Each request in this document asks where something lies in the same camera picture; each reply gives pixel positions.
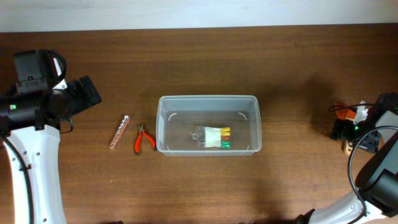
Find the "clear pack coloured plugs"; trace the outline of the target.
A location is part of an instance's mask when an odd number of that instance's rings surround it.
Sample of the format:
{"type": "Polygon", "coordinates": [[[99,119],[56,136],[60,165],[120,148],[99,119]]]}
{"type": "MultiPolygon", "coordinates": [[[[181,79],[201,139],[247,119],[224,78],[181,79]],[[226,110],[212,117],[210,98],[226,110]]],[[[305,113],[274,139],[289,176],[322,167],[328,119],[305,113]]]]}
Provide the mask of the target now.
{"type": "Polygon", "coordinates": [[[205,148],[231,148],[231,128],[214,128],[200,126],[196,132],[190,133],[197,146],[205,148]]]}

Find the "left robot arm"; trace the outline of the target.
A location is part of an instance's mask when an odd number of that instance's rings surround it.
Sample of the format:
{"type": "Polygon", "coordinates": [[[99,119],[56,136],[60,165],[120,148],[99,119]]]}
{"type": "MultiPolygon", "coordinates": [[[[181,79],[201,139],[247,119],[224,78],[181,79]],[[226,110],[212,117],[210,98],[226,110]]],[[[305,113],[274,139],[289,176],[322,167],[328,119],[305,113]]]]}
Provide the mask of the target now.
{"type": "Polygon", "coordinates": [[[65,81],[66,60],[52,50],[16,53],[18,81],[1,97],[1,142],[12,175],[16,223],[65,223],[58,151],[61,123],[102,99],[90,77],[65,81]]]}

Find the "clear plastic container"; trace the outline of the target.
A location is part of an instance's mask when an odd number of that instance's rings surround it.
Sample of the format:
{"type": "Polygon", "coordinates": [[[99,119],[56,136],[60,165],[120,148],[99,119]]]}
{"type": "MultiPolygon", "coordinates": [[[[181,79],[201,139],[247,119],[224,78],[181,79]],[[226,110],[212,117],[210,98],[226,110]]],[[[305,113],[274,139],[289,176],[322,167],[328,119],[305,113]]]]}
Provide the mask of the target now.
{"type": "Polygon", "coordinates": [[[156,145],[165,156],[251,156],[262,147],[259,103],[252,95],[177,95],[159,100],[156,145]],[[231,148],[197,146],[200,126],[231,128],[231,148]]]}

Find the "orange scraper wooden handle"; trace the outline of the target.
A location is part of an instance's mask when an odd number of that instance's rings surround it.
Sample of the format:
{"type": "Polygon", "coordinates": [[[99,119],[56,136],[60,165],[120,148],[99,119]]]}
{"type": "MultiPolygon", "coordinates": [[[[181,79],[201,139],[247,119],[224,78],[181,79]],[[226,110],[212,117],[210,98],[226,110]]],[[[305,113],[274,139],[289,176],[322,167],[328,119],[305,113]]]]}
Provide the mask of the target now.
{"type": "Polygon", "coordinates": [[[342,151],[349,156],[353,147],[350,145],[350,141],[356,138],[354,119],[356,112],[351,109],[341,109],[346,105],[341,103],[335,103],[334,109],[336,113],[336,120],[333,125],[331,138],[334,140],[342,140],[342,151]]]}

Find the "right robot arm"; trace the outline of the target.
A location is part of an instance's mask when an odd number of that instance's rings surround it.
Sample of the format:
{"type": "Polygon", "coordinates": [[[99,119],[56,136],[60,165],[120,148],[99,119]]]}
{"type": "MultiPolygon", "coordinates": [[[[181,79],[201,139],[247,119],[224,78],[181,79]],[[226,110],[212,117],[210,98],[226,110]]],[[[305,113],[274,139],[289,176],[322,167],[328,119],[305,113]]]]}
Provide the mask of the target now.
{"type": "Polygon", "coordinates": [[[295,223],[366,223],[397,215],[397,93],[375,103],[335,103],[331,139],[348,151],[352,192],[328,207],[299,215],[295,223]]]}

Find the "orange socket rail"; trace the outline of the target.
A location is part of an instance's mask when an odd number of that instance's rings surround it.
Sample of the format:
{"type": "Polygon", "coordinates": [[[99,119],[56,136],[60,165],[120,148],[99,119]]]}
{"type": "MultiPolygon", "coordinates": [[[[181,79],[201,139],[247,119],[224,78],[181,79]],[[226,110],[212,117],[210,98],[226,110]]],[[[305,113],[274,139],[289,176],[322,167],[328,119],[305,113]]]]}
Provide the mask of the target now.
{"type": "Polygon", "coordinates": [[[120,139],[121,139],[121,137],[123,135],[123,132],[125,132],[129,122],[130,122],[130,116],[127,115],[127,114],[124,115],[124,117],[123,117],[123,119],[122,119],[122,121],[121,121],[121,123],[120,123],[120,125],[119,125],[119,127],[118,127],[118,129],[117,129],[117,131],[116,131],[116,133],[115,133],[115,135],[113,137],[113,139],[111,140],[111,142],[109,144],[109,148],[111,150],[115,149],[116,146],[118,145],[118,142],[120,141],[120,139]]]}

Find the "orange handled pliers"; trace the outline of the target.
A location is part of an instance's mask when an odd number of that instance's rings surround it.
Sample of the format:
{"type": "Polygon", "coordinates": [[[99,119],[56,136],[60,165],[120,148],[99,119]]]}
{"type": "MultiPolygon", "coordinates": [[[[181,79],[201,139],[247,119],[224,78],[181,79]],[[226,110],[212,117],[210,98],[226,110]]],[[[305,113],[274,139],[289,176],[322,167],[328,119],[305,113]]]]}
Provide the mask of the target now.
{"type": "Polygon", "coordinates": [[[136,156],[140,155],[140,145],[141,145],[142,138],[146,138],[151,143],[153,151],[157,150],[154,138],[151,135],[147,134],[144,124],[140,123],[139,124],[139,134],[134,143],[134,153],[136,156]]]}

